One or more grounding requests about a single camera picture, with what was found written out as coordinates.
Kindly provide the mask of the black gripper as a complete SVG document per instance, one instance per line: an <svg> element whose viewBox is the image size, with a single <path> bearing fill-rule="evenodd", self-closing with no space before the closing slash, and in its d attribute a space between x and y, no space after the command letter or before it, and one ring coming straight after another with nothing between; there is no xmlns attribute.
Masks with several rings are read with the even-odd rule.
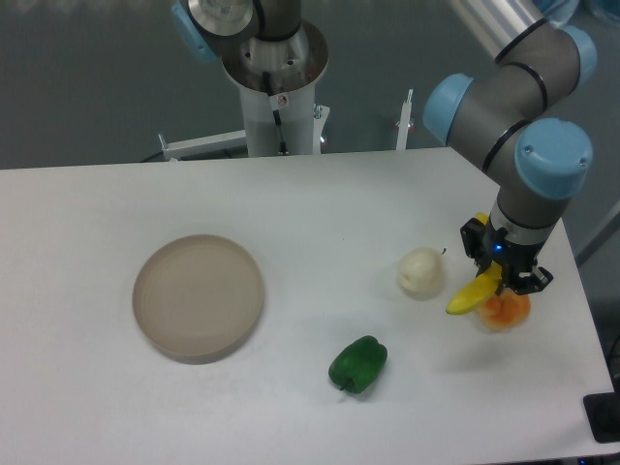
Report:
<svg viewBox="0 0 620 465"><path fill-rule="evenodd" d="M471 218L460 229L465 255L477 268L487 268L487 255L501 269L496 295L510 290L516 295L543 291L554 279L551 272L536 266L539 244L518 244L508 239L505 228L496 230L491 223Z"/></svg>

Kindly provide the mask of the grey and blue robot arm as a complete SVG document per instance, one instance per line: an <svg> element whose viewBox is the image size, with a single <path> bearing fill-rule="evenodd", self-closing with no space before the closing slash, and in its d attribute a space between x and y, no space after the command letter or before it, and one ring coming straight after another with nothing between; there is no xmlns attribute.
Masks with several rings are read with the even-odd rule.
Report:
<svg viewBox="0 0 620 465"><path fill-rule="evenodd" d="M497 266L501 288L537 293L552 279L538 255L593 157L578 126L545 113L592 76L597 51L584 31L553 27L530 1L451 7L498 69L485 81L446 77L422 120L499 186L489 218L461 228L466 255L480 271ZM177 1L170 13L186 46L200 60L220 60L237 86L250 155L319 151L315 84L328 49L299 2Z"/></svg>

